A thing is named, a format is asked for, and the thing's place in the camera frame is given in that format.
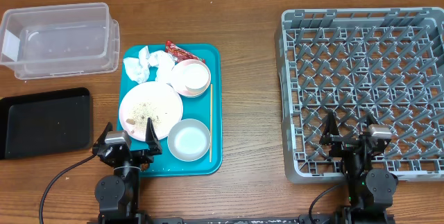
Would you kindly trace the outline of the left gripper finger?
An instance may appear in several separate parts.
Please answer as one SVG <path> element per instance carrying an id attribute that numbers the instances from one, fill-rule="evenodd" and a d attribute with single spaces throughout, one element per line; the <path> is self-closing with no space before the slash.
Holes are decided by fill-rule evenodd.
<path id="1" fill-rule="evenodd" d="M 153 121 L 150 117 L 146 124 L 145 142 L 148 144 L 150 152 L 160 152 L 160 142 L 155 134 Z"/>
<path id="2" fill-rule="evenodd" d="M 101 133 L 101 135 L 99 136 L 99 138 L 96 140 L 95 145 L 101 145 L 105 143 L 105 139 L 107 134 L 113 130 L 113 125 L 111 122 L 108 122 L 108 124 L 106 125 L 104 131 Z"/>

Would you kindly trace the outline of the black rectangular tray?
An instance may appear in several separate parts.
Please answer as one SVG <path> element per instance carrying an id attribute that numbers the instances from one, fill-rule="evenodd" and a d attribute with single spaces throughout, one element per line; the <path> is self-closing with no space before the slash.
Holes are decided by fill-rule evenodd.
<path id="1" fill-rule="evenodd" d="M 88 149 L 92 96 L 84 87 L 1 99 L 1 159 Z"/>

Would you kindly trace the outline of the grey dishwasher rack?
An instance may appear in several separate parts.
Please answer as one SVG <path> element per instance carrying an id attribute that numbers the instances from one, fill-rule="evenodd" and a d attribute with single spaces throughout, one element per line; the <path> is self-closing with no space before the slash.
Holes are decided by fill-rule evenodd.
<path id="1" fill-rule="evenodd" d="M 285 10 L 275 48 L 290 182 L 343 177 L 319 142 L 329 112 L 344 137 L 363 132 L 367 115 L 391 129 L 375 167 L 406 181 L 443 179 L 441 8 Z"/>

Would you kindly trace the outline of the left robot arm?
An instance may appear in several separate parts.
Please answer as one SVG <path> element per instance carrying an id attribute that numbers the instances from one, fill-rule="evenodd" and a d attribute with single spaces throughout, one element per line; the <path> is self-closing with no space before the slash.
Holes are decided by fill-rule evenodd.
<path id="1" fill-rule="evenodd" d="M 99 203 L 99 223 L 148 224 L 153 220 L 139 210 L 140 173 L 162 154 L 160 140 L 155 134 L 153 120 L 146 122 L 147 148 L 131 150 L 131 139 L 125 131 L 114 131 L 109 123 L 93 145 L 92 152 L 113 174 L 99 180 L 95 198 Z"/>

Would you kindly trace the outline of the teal serving tray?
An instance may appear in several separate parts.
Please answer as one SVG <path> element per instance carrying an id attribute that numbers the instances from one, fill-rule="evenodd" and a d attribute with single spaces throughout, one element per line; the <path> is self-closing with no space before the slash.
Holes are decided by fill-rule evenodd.
<path id="1" fill-rule="evenodd" d="M 193 162 L 176 159 L 169 151 L 167 139 L 161 140 L 163 153 L 154 158 L 148 170 L 141 173 L 143 178 L 173 177 L 188 175 L 209 175 L 215 173 L 223 161 L 223 114 L 221 99 L 221 56 L 211 44 L 179 44 L 180 48 L 205 60 L 211 72 L 213 84 L 213 140 L 212 163 L 209 162 L 209 151 Z M 184 119 L 196 119 L 210 128 L 210 88 L 196 98 L 182 97 Z"/>

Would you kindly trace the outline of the food scraps rice pile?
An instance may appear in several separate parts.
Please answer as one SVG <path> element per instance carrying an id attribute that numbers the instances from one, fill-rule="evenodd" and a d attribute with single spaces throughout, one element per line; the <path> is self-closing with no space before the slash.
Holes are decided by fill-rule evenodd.
<path id="1" fill-rule="evenodd" d="M 146 130 L 147 120 L 150 117 L 153 126 L 157 130 L 167 121 L 167 114 L 160 106 L 153 103 L 136 103 L 129 112 L 125 122 L 129 124 L 134 131 L 144 132 Z"/>

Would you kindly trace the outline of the clear plastic storage bin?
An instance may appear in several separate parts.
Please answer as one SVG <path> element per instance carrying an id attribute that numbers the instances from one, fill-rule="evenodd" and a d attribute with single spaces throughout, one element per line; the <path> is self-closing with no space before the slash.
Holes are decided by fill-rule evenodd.
<path id="1" fill-rule="evenodd" d="M 1 65 L 20 80 L 110 73 L 119 53 L 106 3 L 15 8 L 1 20 Z"/>

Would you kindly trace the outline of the wooden chopstick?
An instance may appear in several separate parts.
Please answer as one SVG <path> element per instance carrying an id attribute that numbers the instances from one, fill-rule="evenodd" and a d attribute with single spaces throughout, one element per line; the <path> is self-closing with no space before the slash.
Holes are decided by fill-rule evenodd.
<path id="1" fill-rule="evenodd" d="M 210 84 L 210 147 L 209 147 L 209 162 L 212 163 L 212 134 L 213 134 L 213 84 Z"/>

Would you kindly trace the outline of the white cup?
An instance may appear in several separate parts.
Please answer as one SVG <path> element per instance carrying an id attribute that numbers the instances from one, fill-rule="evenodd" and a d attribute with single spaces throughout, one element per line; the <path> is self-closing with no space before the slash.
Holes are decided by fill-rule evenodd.
<path id="1" fill-rule="evenodd" d="M 189 64 L 183 71 L 185 87 L 191 92 L 201 92 L 207 87 L 210 73 L 202 64 Z"/>

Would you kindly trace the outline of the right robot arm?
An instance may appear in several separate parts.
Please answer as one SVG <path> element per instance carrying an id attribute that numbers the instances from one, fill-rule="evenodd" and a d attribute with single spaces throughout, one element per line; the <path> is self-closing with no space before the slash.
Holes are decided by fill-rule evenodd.
<path id="1" fill-rule="evenodd" d="M 348 206 L 342 206 L 325 223 L 394 223 L 386 209 L 393 204 L 398 177 L 387 169 L 375 169 L 372 158 L 384 153 L 391 143 L 392 132 L 366 115 L 367 128 L 357 137 L 342 137 L 334 113 L 328 112 L 320 144 L 330 146 L 330 157 L 341 159 L 340 172 L 348 186 Z"/>

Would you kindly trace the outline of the grey bowl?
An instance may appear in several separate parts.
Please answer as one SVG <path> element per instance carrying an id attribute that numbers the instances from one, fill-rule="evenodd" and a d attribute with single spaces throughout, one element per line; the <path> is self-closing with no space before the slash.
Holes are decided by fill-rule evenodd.
<path id="1" fill-rule="evenodd" d="M 210 149 L 210 131 L 199 120 L 184 119 L 169 131 L 167 145 L 176 159 L 193 162 L 202 158 Z"/>

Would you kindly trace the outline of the white tissue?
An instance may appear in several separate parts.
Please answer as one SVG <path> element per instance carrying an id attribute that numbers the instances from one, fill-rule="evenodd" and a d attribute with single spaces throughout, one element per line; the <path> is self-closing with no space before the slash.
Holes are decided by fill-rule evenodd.
<path id="1" fill-rule="evenodd" d="M 148 81 L 150 68 L 156 68 L 155 80 L 170 85 L 172 81 L 172 69 L 176 65 L 175 58 L 165 51 L 150 52 L 148 47 L 143 47 L 136 58 L 124 58 L 123 65 L 126 74 L 132 81 L 141 84 Z"/>

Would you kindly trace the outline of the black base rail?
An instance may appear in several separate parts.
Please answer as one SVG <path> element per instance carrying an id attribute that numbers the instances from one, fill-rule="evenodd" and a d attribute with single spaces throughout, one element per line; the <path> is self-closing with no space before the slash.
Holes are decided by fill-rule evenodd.
<path id="1" fill-rule="evenodd" d="M 295 218 L 270 217 L 270 218 L 207 218 L 207 219 L 183 219 L 173 218 L 151 218 L 148 215 L 142 218 L 124 218 L 117 220 L 105 220 L 99 218 L 97 221 L 89 223 L 106 224 L 310 224 L 311 219 L 308 214 L 299 215 Z"/>

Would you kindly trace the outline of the red snack wrapper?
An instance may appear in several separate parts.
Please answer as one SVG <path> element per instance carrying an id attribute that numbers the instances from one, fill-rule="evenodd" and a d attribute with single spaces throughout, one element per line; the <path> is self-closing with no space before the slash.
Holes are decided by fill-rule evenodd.
<path id="1" fill-rule="evenodd" d="M 193 53 L 190 53 L 180 47 L 178 47 L 176 44 L 174 44 L 171 41 L 166 41 L 165 44 L 165 51 L 173 56 L 173 59 L 176 63 L 185 61 L 185 60 L 198 60 L 203 63 L 205 63 L 204 59 L 199 58 L 198 56 L 194 55 Z"/>

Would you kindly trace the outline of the large pink plate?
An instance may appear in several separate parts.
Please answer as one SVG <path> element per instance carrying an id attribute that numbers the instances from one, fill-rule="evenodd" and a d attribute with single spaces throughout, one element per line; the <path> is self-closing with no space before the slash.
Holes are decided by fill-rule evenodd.
<path id="1" fill-rule="evenodd" d="M 119 106 L 121 127 L 138 141 L 145 140 L 149 119 L 157 138 L 164 139 L 182 115 L 183 103 L 179 94 L 171 86 L 156 81 L 133 87 Z"/>

